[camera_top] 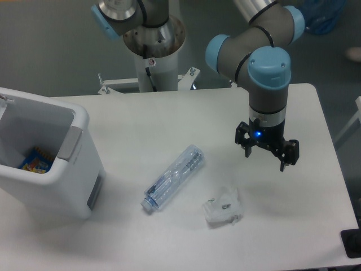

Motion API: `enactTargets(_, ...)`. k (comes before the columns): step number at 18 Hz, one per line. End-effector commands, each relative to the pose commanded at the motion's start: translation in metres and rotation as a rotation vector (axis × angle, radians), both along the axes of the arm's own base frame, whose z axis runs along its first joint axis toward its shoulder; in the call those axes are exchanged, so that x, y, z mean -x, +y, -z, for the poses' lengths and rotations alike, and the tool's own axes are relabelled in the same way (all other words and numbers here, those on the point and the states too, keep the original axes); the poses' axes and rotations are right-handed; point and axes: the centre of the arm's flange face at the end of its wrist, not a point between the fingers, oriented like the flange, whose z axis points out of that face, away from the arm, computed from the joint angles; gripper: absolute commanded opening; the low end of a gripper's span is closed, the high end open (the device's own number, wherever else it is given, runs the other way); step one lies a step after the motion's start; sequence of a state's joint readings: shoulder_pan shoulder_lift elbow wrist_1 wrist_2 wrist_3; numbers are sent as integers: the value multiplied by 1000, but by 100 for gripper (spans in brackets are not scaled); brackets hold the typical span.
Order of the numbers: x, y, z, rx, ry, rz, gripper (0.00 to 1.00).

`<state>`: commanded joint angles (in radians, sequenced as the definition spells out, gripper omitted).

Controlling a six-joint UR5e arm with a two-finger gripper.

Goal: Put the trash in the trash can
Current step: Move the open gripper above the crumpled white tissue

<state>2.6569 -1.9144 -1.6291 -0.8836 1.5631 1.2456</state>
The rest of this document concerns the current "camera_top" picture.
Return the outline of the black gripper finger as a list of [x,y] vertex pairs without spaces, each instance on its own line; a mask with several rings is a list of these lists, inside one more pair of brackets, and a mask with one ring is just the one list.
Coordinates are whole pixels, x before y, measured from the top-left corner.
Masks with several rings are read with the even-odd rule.
[[283,172],[285,167],[295,165],[300,157],[300,143],[296,139],[287,141],[282,138],[279,141],[266,145],[266,150],[270,151],[280,160],[280,171]]
[[241,145],[248,158],[252,153],[252,147],[261,139],[261,129],[257,124],[250,121],[249,124],[241,122],[236,128],[235,143]]

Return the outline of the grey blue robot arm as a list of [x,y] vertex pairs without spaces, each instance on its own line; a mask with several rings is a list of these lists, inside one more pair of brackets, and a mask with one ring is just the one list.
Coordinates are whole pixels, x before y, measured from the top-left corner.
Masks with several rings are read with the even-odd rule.
[[[246,155],[258,146],[276,156],[282,168],[295,165],[297,140],[284,138],[290,56],[284,50],[303,34],[300,10],[278,1],[236,1],[249,24],[236,37],[215,36],[205,60],[218,74],[249,95],[249,121],[236,128],[235,142]],[[182,23],[169,12],[168,1],[99,1],[91,11],[108,38],[122,38],[137,62],[139,89],[178,89],[178,52],[185,40]]]

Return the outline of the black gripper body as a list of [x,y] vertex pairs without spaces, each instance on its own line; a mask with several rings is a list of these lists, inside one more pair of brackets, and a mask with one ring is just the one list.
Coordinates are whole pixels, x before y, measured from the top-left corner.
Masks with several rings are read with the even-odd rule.
[[276,126],[260,126],[259,120],[249,119],[249,140],[247,149],[257,145],[262,148],[269,146],[270,150],[282,150],[284,147],[285,119]]

